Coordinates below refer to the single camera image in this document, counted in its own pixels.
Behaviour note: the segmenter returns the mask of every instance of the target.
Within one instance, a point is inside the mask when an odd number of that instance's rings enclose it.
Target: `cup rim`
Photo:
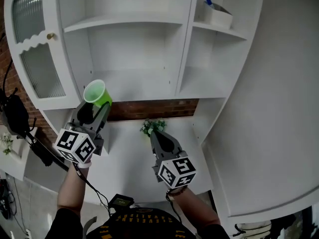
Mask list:
[[[103,83],[103,86],[104,86],[103,92],[95,100],[87,101],[86,98],[85,98],[85,93],[93,84],[96,84],[96,83]],[[89,85],[86,86],[86,88],[84,89],[84,92],[83,92],[83,98],[84,98],[85,102],[87,102],[87,103],[95,103],[96,101],[98,101],[104,95],[104,93],[105,93],[105,82],[100,80],[100,79],[98,79],[98,80],[94,80],[94,81],[90,82]]]

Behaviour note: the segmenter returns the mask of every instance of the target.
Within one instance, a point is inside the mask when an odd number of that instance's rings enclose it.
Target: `scalloped door trim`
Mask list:
[[[47,30],[42,31],[39,35],[34,34],[30,39],[25,39],[23,42],[20,42],[16,45],[18,54],[22,54],[23,51],[28,51],[31,47],[35,48],[39,44],[48,43],[46,38],[49,32]]]

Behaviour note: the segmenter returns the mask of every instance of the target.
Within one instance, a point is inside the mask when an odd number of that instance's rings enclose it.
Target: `person's right arm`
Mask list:
[[[174,196],[173,198],[197,231],[204,229],[208,225],[220,225],[219,217],[215,211],[190,189],[187,188],[180,195]]]

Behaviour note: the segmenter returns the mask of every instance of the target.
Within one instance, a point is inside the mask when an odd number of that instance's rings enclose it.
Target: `ribbed glass panel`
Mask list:
[[[24,51],[21,58],[39,98],[65,96],[47,43]]]
[[[42,0],[14,0],[12,13],[17,42],[45,30]]]

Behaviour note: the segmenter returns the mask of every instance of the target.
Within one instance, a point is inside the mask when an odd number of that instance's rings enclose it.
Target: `black shirt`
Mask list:
[[[58,210],[46,239],[81,239],[80,218],[69,209]],[[228,239],[220,225],[209,225],[198,234],[203,239]],[[113,214],[102,226],[91,231],[87,239],[195,238],[169,213],[151,208],[132,208]]]

